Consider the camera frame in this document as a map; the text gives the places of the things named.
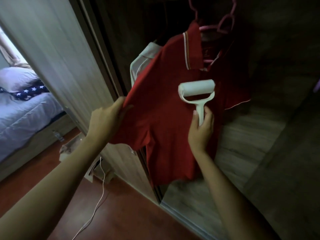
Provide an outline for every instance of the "hand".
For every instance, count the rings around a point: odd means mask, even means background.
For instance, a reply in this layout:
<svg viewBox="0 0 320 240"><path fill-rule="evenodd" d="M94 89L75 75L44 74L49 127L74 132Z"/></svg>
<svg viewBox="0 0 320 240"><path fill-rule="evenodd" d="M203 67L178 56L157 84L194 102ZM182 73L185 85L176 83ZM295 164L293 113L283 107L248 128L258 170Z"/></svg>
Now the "hand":
<svg viewBox="0 0 320 240"><path fill-rule="evenodd" d="M86 138L105 146L119 129L126 112L133 107L129 105L122 109L125 99L119 97L110 107L94 110Z"/></svg>
<svg viewBox="0 0 320 240"><path fill-rule="evenodd" d="M199 115L197 111L193 111L188 142L194 157L206 152L208 141L214 131L214 115L207 106L204 107L204 112L203 124L199 126Z"/></svg>

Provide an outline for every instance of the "sliding door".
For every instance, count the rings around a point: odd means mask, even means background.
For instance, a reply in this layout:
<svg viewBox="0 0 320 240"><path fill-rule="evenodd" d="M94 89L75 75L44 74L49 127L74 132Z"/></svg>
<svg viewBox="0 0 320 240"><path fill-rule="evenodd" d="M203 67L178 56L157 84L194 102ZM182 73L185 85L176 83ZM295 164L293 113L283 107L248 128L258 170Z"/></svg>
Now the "sliding door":
<svg viewBox="0 0 320 240"><path fill-rule="evenodd" d="M0 25L86 133L91 112L111 105L118 93L85 19L75 14L77 1L71 1L73 6L69 0L0 0ZM139 158L128 146L107 145L101 154L118 176L155 201Z"/></svg>

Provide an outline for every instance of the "white pillow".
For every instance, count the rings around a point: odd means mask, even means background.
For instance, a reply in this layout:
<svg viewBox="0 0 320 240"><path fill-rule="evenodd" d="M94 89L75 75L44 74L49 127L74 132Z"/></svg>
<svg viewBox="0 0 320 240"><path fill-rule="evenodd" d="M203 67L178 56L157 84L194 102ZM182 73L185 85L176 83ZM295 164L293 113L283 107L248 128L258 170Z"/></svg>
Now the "white pillow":
<svg viewBox="0 0 320 240"><path fill-rule="evenodd" d="M0 87L8 92L19 92L39 79L34 70L21 67L6 67L0 70Z"/></svg>

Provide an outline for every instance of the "power cord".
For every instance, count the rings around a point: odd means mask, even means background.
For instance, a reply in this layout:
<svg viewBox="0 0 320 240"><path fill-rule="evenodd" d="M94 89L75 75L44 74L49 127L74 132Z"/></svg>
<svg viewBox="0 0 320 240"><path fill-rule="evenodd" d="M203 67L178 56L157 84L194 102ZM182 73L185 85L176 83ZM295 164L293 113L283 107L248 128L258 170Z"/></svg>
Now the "power cord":
<svg viewBox="0 0 320 240"><path fill-rule="evenodd" d="M74 240L76 238L76 236L79 235L79 233L81 233L83 230L85 230L90 225L90 223L92 222L92 219L94 218L94 214L96 213L97 209L100 207L100 206L98 207L98 205L99 205L100 201L102 200L102 197L103 197L103 194L104 194L104 180L106 178L106 173L104 172L104 170L102 169L102 166L101 166L101 160L102 160L102 157L100 157L100 168L101 168L101 170L103 172L103 175L104 175L103 176L103 181L102 181L102 196L99 199L96 207L94 208L92 217L80 228L80 230L77 232L77 234L73 237L72 240Z"/></svg>

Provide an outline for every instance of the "lint roller cylinder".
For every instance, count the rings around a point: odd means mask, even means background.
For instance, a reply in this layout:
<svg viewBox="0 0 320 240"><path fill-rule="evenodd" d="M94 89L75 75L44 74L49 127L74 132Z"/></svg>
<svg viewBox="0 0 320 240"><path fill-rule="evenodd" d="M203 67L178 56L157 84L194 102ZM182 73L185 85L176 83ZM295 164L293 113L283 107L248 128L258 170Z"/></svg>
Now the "lint roller cylinder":
<svg viewBox="0 0 320 240"><path fill-rule="evenodd" d="M181 96L188 97L199 94L212 93L215 83L213 80L200 80L181 83L178 87L178 93Z"/></svg>

